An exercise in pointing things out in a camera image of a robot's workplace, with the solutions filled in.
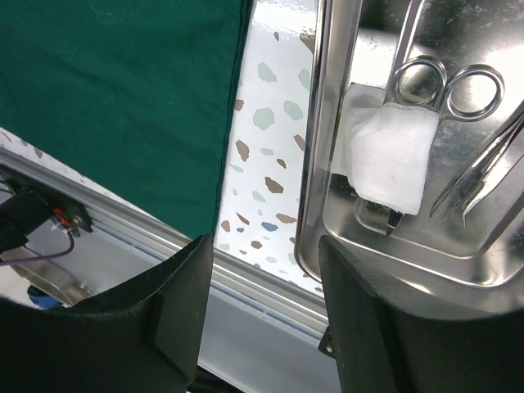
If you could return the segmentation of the steel tweezers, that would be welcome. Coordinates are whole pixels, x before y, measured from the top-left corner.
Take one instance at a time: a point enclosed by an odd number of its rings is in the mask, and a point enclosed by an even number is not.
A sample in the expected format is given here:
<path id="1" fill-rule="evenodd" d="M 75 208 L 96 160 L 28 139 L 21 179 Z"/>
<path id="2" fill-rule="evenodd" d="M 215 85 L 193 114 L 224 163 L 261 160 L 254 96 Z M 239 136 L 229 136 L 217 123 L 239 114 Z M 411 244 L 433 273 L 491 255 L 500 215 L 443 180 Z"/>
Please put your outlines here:
<path id="1" fill-rule="evenodd" d="M 523 102 L 501 125 L 492 141 L 465 169 L 456 174 L 433 202 L 432 217 L 445 200 L 456 190 L 463 188 L 459 200 L 463 225 L 466 217 L 484 201 L 508 176 L 515 165 L 504 163 L 508 149 L 523 134 Z"/>

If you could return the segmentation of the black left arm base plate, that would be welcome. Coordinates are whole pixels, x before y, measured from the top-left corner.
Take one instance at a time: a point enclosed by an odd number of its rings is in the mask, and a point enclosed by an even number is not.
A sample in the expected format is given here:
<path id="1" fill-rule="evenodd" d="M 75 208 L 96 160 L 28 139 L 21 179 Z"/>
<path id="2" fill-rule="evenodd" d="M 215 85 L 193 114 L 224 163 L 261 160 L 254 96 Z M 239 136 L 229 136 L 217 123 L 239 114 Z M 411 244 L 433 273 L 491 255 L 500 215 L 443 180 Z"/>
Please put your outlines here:
<path id="1" fill-rule="evenodd" d="M 71 235 L 90 233 L 93 222 L 80 202 L 49 186 L 1 166 L 1 251 L 24 246 L 28 236 L 50 219 Z"/>

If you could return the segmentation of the steel surgical scissors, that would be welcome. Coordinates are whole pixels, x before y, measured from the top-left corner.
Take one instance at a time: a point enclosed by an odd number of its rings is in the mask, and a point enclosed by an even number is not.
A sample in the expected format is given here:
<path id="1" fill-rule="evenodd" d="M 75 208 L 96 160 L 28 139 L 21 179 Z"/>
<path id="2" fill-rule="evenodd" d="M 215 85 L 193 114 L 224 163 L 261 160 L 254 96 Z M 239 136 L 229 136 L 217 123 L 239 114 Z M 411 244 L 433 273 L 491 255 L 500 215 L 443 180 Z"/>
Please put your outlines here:
<path id="1" fill-rule="evenodd" d="M 391 210 L 385 234 L 421 226 L 460 191 L 460 172 L 507 117 L 508 72 L 497 50 L 502 11 L 496 1 L 412 1 L 388 84 L 388 99 L 434 111 L 426 195 L 417 218 Z"/>

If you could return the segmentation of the green surgical cloth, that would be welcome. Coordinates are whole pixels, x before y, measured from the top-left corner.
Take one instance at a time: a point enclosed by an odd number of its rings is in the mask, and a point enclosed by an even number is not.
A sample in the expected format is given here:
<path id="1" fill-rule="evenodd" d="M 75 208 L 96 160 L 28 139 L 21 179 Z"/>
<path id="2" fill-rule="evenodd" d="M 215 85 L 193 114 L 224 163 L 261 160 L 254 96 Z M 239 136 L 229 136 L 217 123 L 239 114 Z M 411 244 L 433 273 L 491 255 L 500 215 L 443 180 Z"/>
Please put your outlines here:
<path id="1" fill-rule="evenodd" d="M 4 1 L 1 126 L 182 234 L 212 233 L 250 1 Z"/>

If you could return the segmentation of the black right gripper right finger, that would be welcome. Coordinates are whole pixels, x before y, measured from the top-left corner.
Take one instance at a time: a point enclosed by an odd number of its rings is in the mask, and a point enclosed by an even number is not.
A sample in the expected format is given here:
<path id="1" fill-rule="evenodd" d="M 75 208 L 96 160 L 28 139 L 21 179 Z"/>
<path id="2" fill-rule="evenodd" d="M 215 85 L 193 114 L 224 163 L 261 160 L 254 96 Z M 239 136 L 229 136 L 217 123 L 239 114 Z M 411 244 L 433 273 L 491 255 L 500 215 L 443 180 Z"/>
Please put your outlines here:
<path id="1" fill-rule="evenodd" d="M 520 392 L 523 312 L 491 313 L 420 291 L 331 237 L 318 257 L 344 392 Z"/>

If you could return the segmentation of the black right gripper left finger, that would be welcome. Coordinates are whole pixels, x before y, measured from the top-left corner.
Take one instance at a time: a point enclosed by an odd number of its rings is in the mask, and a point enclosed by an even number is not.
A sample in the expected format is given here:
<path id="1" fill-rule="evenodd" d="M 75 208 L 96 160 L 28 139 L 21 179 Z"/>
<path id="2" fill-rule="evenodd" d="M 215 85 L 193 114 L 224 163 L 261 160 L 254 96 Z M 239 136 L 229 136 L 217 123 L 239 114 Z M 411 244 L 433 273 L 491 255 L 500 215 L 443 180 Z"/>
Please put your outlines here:
<path id="1" fill-rule="evenodd" d="M 1 301 L 4 392 L 184 392 L 197 360 L 213 239 L 73 307 Z"/>

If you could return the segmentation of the steel instrument tray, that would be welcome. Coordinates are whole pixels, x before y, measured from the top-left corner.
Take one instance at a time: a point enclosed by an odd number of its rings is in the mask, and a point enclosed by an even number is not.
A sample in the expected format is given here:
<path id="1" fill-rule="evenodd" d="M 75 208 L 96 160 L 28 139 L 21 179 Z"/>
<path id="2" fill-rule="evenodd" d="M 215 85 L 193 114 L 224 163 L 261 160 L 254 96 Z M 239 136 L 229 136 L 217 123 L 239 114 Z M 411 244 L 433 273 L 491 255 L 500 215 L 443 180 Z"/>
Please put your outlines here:
<path id="1" fill-rule="evenodd" d="M 296 257 L 327 236 L 430 295 L 523 306 L 523 4 L 321 1 Z"/>

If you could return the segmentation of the white bow-shaped gauze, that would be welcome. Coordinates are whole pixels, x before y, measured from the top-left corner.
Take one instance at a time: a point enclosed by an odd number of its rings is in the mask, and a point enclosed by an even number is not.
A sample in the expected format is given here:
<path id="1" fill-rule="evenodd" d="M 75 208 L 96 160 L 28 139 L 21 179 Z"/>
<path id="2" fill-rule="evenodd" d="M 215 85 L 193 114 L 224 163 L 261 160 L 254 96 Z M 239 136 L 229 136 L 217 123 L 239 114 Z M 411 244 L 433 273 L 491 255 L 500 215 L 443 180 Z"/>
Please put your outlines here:
<path id="1" fill-rule="evenodd" d="M 357 127 L 374 115 L 382 106 L 386 90 L 364 84 L 350 83 L 344 96 L 340 123 L 332 153 L 332 174 L 352 179 L 351 139 L 356 135 Z"/>

